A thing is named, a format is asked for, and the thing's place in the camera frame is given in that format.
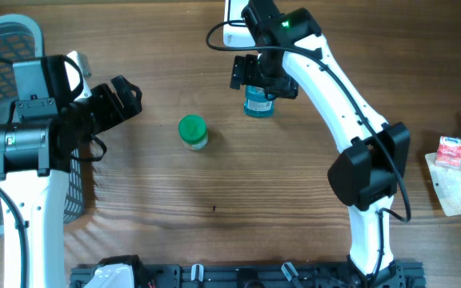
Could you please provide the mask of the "blue mouthwash bottle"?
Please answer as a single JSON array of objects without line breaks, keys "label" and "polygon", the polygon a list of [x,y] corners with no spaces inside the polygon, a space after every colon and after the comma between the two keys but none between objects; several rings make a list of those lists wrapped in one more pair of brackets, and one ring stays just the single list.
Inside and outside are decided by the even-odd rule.
[{"label": "blue mouthwash bottle", "polygon": [[243,104],[244,114],[254,118],[268,118],[274,113],[274,102],[265,98],[264,89],[246,86],[246,101]]}]

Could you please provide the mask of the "green lid jar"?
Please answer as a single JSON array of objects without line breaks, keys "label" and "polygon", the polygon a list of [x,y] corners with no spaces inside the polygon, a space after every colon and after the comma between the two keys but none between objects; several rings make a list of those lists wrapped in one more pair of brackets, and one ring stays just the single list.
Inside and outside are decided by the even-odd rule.
[{"label": "green lid jar", "polygon": [[191,150],[201,150],[208,143],[205,120],[199,115],[187,115],[178,124],[183,144]]}]

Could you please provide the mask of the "red tissue packet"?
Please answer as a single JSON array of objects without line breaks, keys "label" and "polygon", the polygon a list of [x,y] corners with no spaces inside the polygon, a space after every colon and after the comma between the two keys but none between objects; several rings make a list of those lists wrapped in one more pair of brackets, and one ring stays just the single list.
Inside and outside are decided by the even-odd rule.
[{"label": "red tissue packet", "polygon": [[441,136],[439,147],[435,156],[437,166],[460,167],[461,164],[461,139]]}]

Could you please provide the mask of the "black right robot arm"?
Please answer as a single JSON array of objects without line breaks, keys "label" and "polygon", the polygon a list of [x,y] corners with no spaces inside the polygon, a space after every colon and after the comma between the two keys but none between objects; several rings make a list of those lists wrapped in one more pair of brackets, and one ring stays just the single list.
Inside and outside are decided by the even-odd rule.
[{"label": "black right robot arm", "polygon": [[228,1],[224,44],[239,52],[231,86],[256,86],[267,101],[307,94],[335,141],[339,156],[328,181],[349,213],[351,277],[380,287],[395,279],[389,223],[396,195],[407,190],[403,175],[410,134],[390,124],[356,90],[339,67],[311,13],[283,13],[272,1]]}]

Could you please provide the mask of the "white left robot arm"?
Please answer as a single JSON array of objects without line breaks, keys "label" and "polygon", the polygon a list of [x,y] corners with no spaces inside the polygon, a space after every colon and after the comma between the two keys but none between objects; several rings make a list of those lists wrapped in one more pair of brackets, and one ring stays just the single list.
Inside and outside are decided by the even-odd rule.
[{"label": "white left robot arm", "polygon": [[66,55],[11,63],[18,98],[0,124],[5,287],[64,287],[63,226],[73,153],[142,112],[142,91],[123,76],[85,90]]}]

